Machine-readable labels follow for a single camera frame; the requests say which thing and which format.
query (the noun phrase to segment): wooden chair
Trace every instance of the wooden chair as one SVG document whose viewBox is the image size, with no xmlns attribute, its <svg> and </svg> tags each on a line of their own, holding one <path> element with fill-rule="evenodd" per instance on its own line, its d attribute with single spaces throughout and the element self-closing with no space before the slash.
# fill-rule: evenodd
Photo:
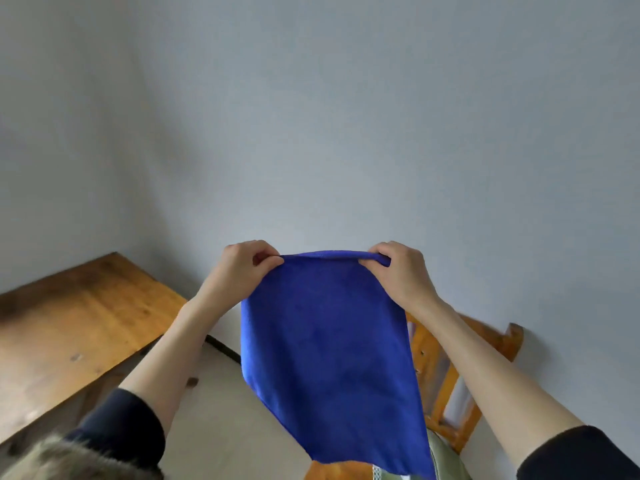
<svg viewBox="0 0 640 480">
<path fill-rule="evenodd" d="M 505 334 L 473 318 L 460 315 L 480 337 L 511 362 L 516 358 L 524 331 L 520 325 L 510 323 Z M 407 314 L 407 322 L 412 328 L 411 352 L 415 374 L 422 396 L 424 421 L 427 428 L 443 437 L 453 451 L 460 453 L 482 413 L 473 399 L 469 398 L 458 425 L 447 421 L 444 412 L 460 377 L 458 371 L 444 354 L 442 347 L 421 323 Z M 323 465 L 312 462 L 305 480 L 360 480 L 372 478 L 372 466 L 357 461 L 345 461 Z"/>
</svg>

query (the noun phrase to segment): chair backrest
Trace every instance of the chair backrest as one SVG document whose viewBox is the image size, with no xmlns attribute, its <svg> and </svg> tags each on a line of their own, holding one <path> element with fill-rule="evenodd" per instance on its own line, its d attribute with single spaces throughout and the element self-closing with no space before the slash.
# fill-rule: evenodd
<svg viewBox="0 0 640 480">
<path fill-rule="evenodd" d="M 465 315 L 460 316 L 480 337 L 513 362 L 524 338 L 524 331 L 520 325 L 510 323 L 507 332 L 501 334 L 489 325 Z M 414 329 L 411 352 L 427 428 L 446 439 L 453 450 L 460 453 L 482 413 L 475 401 L 469 398 L 459 425 L 450 424 L 445 420 L 444 411 L 460 375 L 431 332 L 409 314 L 407 321 Z"/>
</svg>

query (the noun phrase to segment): blue fabric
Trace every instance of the blue fabric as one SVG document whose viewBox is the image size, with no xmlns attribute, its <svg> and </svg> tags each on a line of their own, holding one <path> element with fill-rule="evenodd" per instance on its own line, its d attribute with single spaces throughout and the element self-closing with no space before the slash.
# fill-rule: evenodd
<svg viewBox="0 0 640 480">
<path fill-rule="evenodd" d="M 435 478 L 402 308 L 354 251 L 283 256 L 242 302 L 242 369 L 321 463 Z"/>
</svg>

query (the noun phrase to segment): person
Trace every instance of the person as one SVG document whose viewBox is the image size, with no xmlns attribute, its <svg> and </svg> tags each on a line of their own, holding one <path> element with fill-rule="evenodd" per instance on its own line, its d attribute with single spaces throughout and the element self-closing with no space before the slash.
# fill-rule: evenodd
<svg viewBox="0 0 640 480">
<path fill-rule="evenodd" d="M 390 257 L 391 265 L 360 263 L 438 339 L 519 480 L 640 479 L 640 469 L 601 430 L 583 424 L 469 329 L 438 296 L 418 250 L 392 241 L 370 252 Z M 4 480 L 163 478 L 164 439 L 207 333 L 283 262 L 264 241 L 227 246 L 196 296 L 107 400 L 66 437 L 37 444 Z"/>
</svg>

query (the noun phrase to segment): baseboard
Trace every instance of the baseboard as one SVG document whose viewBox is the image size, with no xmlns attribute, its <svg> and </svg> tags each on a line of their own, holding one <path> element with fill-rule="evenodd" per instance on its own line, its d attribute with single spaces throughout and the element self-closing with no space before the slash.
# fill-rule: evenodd
<svg viewBox="0 0 640 480">
<path fill-rule="evenodd" d="M 222 352 L 224 355 L 229 357 L 229 359 L 233 360 L 234 362 L 241 363 L 240 354 L 238 354 L 238 352 L 236 352 L 235 350 L 230 349 L 229 347 L 224 345 L 218 339 L 214 339 L 211 335 L 207 335 L 207 338 L 204 341 L 209 345 L 211 345 L 213 348 Z"/>
</svg>

